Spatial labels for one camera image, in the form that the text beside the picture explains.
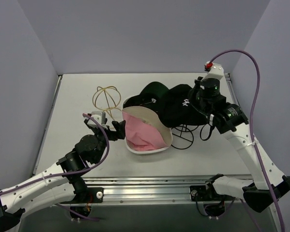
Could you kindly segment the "black NY baseball cap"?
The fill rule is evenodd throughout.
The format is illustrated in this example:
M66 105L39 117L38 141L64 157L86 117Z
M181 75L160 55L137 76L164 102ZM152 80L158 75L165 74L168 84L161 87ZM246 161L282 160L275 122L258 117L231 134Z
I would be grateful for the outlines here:
M207 123L206 117L195 110L188 99L191 89L187 84L179 84L160 98L157 114L166 127L201 126Z

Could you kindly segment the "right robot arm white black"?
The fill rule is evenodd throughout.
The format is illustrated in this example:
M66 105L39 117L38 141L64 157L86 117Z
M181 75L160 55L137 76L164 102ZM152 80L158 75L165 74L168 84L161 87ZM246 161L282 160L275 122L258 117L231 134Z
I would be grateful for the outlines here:
M279 170L257 140L251 138L247 116L238 105L227 102L220 93L218 79L199 77L188 98L210 128L217 129L233 146L252 176L250 180L241 180L215 175L205 187L209 199L220 195L239 198L261 213L290 191L290 176Z

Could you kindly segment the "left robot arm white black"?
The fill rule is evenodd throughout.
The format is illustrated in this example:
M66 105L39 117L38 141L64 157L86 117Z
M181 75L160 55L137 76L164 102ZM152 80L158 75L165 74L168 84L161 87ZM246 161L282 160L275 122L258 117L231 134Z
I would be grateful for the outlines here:
M110 141L125 138L126 122L113 121L111 130L104 121L86 115L84 123L93 133L82 137L72 151L30 179L0 189L0 230L14 227L33 210L86 200L88 188L82 176L106 159Z

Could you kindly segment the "black cap green brim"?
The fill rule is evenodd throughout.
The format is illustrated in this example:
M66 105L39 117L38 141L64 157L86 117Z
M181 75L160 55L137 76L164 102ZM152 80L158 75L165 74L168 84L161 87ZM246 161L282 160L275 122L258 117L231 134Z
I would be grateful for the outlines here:
M122 107L141 106L149 108L158 114L160 101L168 91L169 88L161 82L150 82L138 95L126 99Z

